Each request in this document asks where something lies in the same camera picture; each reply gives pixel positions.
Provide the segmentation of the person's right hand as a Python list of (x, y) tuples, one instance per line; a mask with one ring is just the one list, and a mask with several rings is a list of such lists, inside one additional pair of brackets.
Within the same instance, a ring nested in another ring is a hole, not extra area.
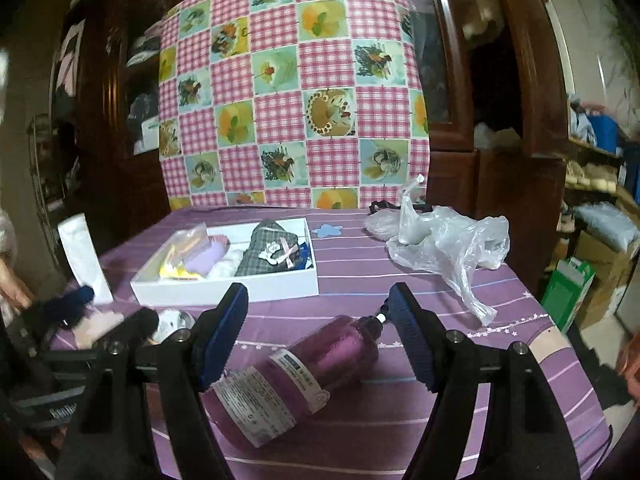
[(634, 399), (636, 406), (640, 400), (640, 333), (636, 333), (631, 341), (620, 350), (616, 368), (618, 374), (624, 378), (628, 393)]

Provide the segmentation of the person's left hand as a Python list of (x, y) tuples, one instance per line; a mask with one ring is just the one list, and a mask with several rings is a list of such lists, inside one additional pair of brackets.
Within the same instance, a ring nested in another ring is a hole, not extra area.
[(34, 295), (26, 284), (14, 273), (6, 262), (0, 258), (0, 294), (2, 324), (7, 326), (20, 313), (32, 306)]

